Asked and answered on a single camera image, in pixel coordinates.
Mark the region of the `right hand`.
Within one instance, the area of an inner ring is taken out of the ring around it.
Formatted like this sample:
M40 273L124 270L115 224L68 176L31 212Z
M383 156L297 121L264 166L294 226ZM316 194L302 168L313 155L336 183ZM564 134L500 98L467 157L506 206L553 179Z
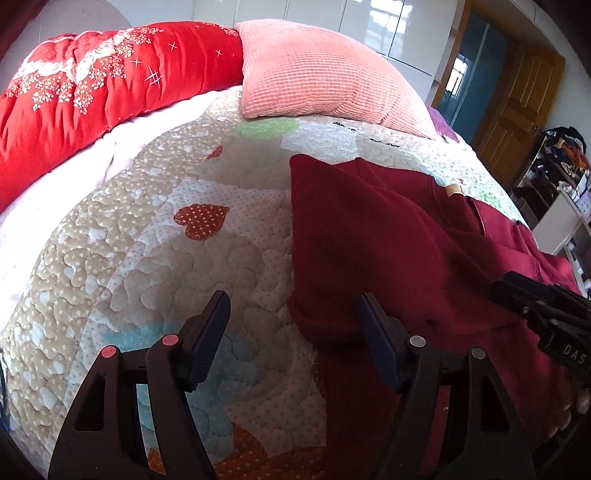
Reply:
M572 423L575 414L585 415L590 407L590 389L584 385L569 383L561 386L557 393L558 400L548 416L548 438L564 431Z

